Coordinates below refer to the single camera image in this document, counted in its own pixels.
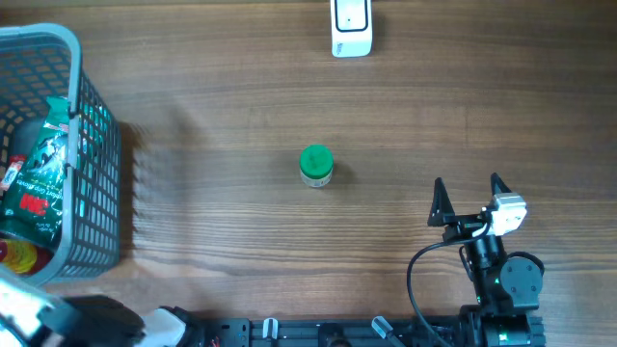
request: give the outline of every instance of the snack bag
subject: snack bag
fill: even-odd
[[[2,203],[0,231],[53,249],[62,222],[64,165],[68,144],[68,101],[49,96],[49,114]]]

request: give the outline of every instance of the gray plastic basket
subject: gray plastic basket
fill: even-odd
[[[121,134],[81,63],[79,40],[63,26],[0,29],[0,176],[19,126],[47,116],[45,98],[70,105],[60,246],[26,279],[34,285],[96,277],[119,260]]]

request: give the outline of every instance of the yellow object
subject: yellow object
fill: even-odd
[[[1,240],[2,243],[6,247],[0,247],[0,260],[16,274],[25,274],[35,266],[37,249],[34,245],[19,240]]]

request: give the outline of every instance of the green cap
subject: green cap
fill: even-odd
[[[308,178],[321,179],[335,166],[330,150],[323,145],[311,145],[300,155],[300,170]]]

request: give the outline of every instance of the small green container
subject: small green container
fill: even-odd
[[[300,155],[300,177],[312,188],[328,184],[332,178],[335,159],[323,145],[311,145]]]

